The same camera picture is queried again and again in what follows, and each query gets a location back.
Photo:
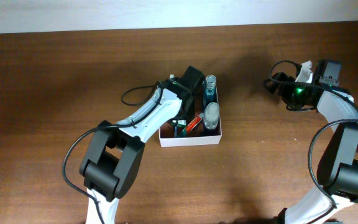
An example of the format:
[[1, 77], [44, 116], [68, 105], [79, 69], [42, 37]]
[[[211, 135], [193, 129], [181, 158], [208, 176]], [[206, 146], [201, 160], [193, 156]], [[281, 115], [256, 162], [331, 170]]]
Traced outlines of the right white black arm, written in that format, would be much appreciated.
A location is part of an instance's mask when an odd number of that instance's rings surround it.
[[358, 203], [358, 106], [339, 87], [341, 63], [319, 60], [294, 63], [295, 76], [270, 72], [263, 87], [278, 93], [288, 111], [317, 111], [328, 122], [313, 136], [308, 171], [314, 187], [275, 223], [331, 223], [338, 211]]

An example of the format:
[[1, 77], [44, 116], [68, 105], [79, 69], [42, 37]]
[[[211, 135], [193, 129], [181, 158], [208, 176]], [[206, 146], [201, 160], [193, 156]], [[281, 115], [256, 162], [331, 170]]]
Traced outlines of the teal Listerine mouthwash bottle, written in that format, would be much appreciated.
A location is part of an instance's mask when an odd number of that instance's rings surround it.
[[203, 82], [203, 108], [216, 102], [216, 77], [208, 75]]

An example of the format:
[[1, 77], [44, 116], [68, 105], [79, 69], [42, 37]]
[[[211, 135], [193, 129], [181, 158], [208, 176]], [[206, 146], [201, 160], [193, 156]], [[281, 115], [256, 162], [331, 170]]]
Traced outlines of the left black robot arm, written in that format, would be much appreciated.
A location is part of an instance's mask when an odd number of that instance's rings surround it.
[[89, 197], [87, 223], [113, 223], [119, 199], [134, 183], [145, 144], [167, 121], [186, 119], [205, 75], [189, 66], [181, 77], [158, 81], [126, 119], [102, 121], [80, 164]]

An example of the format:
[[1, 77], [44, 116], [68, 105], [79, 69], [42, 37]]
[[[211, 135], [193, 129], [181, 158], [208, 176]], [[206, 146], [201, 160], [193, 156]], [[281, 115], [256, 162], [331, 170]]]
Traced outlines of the dark blue soap bottle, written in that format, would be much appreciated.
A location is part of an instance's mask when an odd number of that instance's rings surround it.
[[219, 105], [216, 102], [208, 104], [204, 111], [203, 136], [214, 136], [218, 134]]

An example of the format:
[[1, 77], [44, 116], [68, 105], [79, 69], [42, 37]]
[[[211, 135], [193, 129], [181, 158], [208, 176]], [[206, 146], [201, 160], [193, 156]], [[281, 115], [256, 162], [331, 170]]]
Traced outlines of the red white Colgate toothpaste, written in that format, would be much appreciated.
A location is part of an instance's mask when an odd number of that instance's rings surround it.
[[204, 113], [200, 113], [182, 130], [181, 137], [186, 137], [193, 129], [195, 129], [203, 120]]

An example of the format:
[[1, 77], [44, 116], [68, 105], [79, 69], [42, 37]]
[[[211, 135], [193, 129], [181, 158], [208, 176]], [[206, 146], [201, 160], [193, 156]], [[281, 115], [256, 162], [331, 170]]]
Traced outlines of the white green soap packet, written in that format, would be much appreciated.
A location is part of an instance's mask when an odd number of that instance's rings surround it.
[[179, 128], [187, 127], [187, 122], [185, 119], [173, 119], [173, 120], [171, 120], [170, 124], [172, 126], [177, 126]]

